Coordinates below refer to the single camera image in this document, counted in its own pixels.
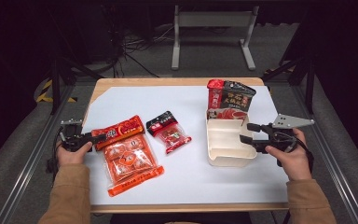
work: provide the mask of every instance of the wooden table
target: wooden table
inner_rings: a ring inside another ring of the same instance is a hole
[[[266,93],[263,93],[264,94],[263,101],[264,99],[266,99],[267,102],[266,104],[272,104],[273,109],[275,110],[272,100],[270,99],[269,92],[267,91],[267,88],[263,87],[264,83],[260,78],[257,77],[221,77],[221,78],[226,80],[239,81],[248,86],[255,86],[255,87],[259,86],[259,88],[263,90],[265,89]],[[90,105],[88,110],[89,117],[86,116],[85,119],[89,119],[89,120],[99,119],[99,117],[95,118],[94,106],[95,104],[100,103],[101,100],[106,101],[106,93],[111,90],[114,90],[115,87],[117,87],[116,90],[120,89],[121,91],[125,91],[126,94],[130,92],[131,88],[137,89],[139,87],[142,88],[145,87],[145,88],[149,88],[148,90],[151,90],[150,89],[151,87],[166,88],[170,86],[178,86],[179,88],[181,87],[183,88],[184,86],[189,86],[189,87],[193,86],[192,87],[193,89],[199,90],[202,89],[200,88],[200,86],[205,86],[206,89],[206,85],[210,79],[212,78],[202,77],[202,78],[100,79],[97,82],[94,93],[92,94],[90,99]],[[112,95],[112,97],[109,98],[112,100],[108,100],[108,101],[115,101],[115,98],[116,95]],[[121,110],[125,111],[124,113],[127,113],[128,111],[125,108]],[[191,119],[196,119],[196,122],[199,124],[197,125],[197,127],[202,126],[203,118],[202,116],[199,115],[199,113],[195,115],[194,118]],[[195,128],[194,124],[192,124],[192,120],[190,121],[190,119],[180,118],[178,121],[183,126],[185,126],[183,128],[186,133],[194,134],[192,132],[195,132],[194,129],[197,128]],[[90,124],[85,121],[84,126],[85,127],[83,131],[89,132]],[[203,138],[206,137],[206,134],[205,136],[202,135],[202,137],[198,137],[196,134],[194,134],[193,140],[189,144],[190,148],[179,148],[177,151],[173,152],[172,154],[169,154],[168,156],[165,155],[165,151],[162,152],[161,150],[162,145],[160,145],[160,143],[155,143],[155,139],[153,139],[153,137],[150,135],[148,135],[147,137],[149,138],[151,147],[155,151],[158,163],[160,163],[161,165],[164,166],[164,168],[166,168],[165,173],[162,176],[158,176],[157,178],[147,180],[144,183],[142,183],[140,186],[136,186],[133,189],[130,189],[128,192],[123,192],[113,198],[110,198],[108,196],[107,192],[105,191],[107,189],[104,187],[105,184],[101,183],[105,178],[102,171],[103,166],[100,164],[102,163],[103,156],[98,155],[98,153],[100,152],[95,152],[95,151],[93,152],[94,154],[88,153],[88,155],[86,155],[85,163],[86,165],[88,165],[88,167],[90,167],[90,187],[91,187],[90,198],[91,198],[92,213],[150,213],[150,212],[164,213],[164,212],[213,212],[213,211],[217,212],[217,211],[262,211],[262,210],[288,209],[288,204],[286,199],[286,186],[285,186],[285,182],[287,181],[287,176],[285,175],[282,168],[276,165],[276,160],[272,158],[270,155],[259,154],[256,157],[257,161],[252,161],[251,164],[243,168],[241,167],[238,169],[237,168],[230,169],[232,167],[228,167],[228,168],[226,167],[226,169],[225,168],[221,169],[220,167],[215,167],[210,165],[207,162],[207,158],[205,158],[205,155],[207,155],[207,153],[205,153],[207,150],[207,146],[206,146],[207,141],[206,138],[205,139]],[[194,153],[195,149],[192,147],[195,148],[202,147],[202,149],[200,150],[200,152]],[[190,170],[194,170],[195,173],[199,172],[199,174],[190,175],[189,177],[182,177],[181,176],[182,169],[183,172],[185,172],[186,174],[188,174],[189,172],[188,168],[184,168],[183,166],[184,162],[187,162],[186,166],[194,165],[194,169],[190,169]],[[181,185],[186,186],[186,189],[181,190],[183,186],[177,187]],[[246,185],[243,188],[244,190],[238,189],[238,187],[241,187],[241,185]],[[172,188],[173,191],[172,192],[167,191],[167,188],[168,189]],[[238,200],[237,198],[242,197],[242,193],[248,194],[246,197],[250,198],[251,200],[249,202],[246,202],[247,200],[246,198],[246,200],[241,199],[241,201],[236,201]],[[145,196],[147,199],[140,199],[140,197],[142,196]]]

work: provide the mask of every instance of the white plastic tray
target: white plastic tray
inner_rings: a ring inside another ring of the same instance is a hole
[[[208,119],[209,163],[215,166],[246,166],[256,156],[255,148],[240,141],[240,134],[252,136],[242,119]]]

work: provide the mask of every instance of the food package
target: food package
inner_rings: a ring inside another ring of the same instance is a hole
[[[109,136],[108,144],[100,144],[105,167],[111,183],[108,194],[114,197],[146,180],[164,173],[147,142],[145,128],[138,116],[110,126],[103,131]]]
[[[191,141],[171,111],[166,111],[146,123],[147,131],[165,146],[166,154]]]
[[[246,119],[256,91],[240,82],[211,79],[208,82],[207,119]]]

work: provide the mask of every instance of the hand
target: hand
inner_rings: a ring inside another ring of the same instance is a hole
[[[303,132],[296,128],[293,129],[293,132],[299,140],[306,144]],[[266,151],[281,162],[289,180],[312,179],[306,151],[300,145],[297,145],[296,149],[290,153],[271,146],[267,146]]]
[[[65,148],[63,148],[61,145],[58,147],[57,150],[57,158],[59,165],[65,165],[65,164],[82,164],[84,160],[84,156],[86,153],[90,150],[92,147],[92,143],[88,142],[83,147],[81,147],[76,152],[67,151]]]

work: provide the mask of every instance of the small red packet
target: small red packet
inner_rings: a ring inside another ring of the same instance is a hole
[[[185,134],[171,111],[166,111],[155,119],[149,120],[146,123],[146,129],[165,145],[166,154],[191,141],[191,137]]]

